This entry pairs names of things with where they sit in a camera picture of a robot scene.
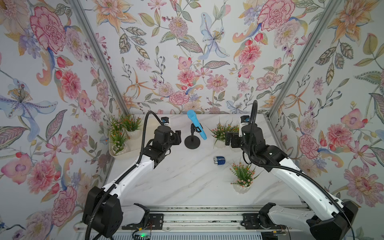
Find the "orange flower potted plant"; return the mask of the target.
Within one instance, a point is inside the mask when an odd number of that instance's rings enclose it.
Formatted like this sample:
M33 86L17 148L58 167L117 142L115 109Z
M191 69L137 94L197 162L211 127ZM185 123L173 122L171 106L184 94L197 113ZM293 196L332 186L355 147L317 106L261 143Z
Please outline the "orange flower potted plant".
M128 114L120 117L120 123L130 140L136 140L141 134L141 118Z

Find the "pink flower potted plant front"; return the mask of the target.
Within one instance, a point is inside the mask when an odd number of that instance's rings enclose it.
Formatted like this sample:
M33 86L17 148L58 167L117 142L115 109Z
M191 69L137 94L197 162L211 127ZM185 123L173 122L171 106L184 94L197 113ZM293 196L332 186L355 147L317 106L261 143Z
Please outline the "pink flower potted plant front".
M260 175L256 175L255 169L252 169L251 165L245 165L241 162L232 164L230 170L236 177L236 180L231 185L238 194L245 194L250 190L254 180Z

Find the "pink flower potted plant boxed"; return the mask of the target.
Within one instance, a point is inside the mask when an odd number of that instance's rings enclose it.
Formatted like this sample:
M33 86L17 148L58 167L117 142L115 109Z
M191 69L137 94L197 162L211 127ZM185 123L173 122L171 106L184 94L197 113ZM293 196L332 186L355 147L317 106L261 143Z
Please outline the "pink flower potted plant boxed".
M115 116L110 116L109 143L113 156L120 156L128 152L128 139L129 137L126 134L122 120Z

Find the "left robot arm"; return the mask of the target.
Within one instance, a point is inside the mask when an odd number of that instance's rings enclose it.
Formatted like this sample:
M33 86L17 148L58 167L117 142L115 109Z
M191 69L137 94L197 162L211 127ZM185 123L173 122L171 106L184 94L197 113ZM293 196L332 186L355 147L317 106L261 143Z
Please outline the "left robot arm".
M134 203L123 207L121 200L137 182L154 170L172 146L182 142L181 131L160 125L155 136L140 152L135 163L124 173L102 188L93 187L87 195L82 222L87 225L85 239L91 239L91 232L96 231L95 239L112 239L121 226L135 225L137 231L147 227L150 210L144 205Z

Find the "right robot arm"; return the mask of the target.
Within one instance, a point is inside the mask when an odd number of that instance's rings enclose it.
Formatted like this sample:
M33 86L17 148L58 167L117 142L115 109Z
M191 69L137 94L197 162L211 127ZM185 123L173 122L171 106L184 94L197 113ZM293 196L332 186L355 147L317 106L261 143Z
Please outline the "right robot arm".
M227 133L225 144L235 144L251 164L263 168L291 188L309 206L308 211L267 203L258 213L260 227L292 227L307 232L316 240L342 240L353 231L358 207L342 201L300 170L277 146L266 144L263 131L256 124L241 127L241 134Z

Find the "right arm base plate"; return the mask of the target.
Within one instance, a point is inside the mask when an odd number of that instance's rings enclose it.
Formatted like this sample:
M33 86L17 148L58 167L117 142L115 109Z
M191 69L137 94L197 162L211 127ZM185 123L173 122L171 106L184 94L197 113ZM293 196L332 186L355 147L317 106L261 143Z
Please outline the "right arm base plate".
M268 203L264 205L257 213L245 213L242 214L243 220L240 225L245 227L246 230L270 230L275 228L275 225L268 213L272 207L275 207L276 204Z

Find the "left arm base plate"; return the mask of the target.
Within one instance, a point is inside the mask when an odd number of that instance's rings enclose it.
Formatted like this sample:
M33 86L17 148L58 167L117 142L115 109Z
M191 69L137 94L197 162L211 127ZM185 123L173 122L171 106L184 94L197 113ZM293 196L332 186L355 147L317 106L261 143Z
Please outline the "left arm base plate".
M162 230L164 224L164 214L151 213L150 209L141 204L122 207L123 221L122 230Z

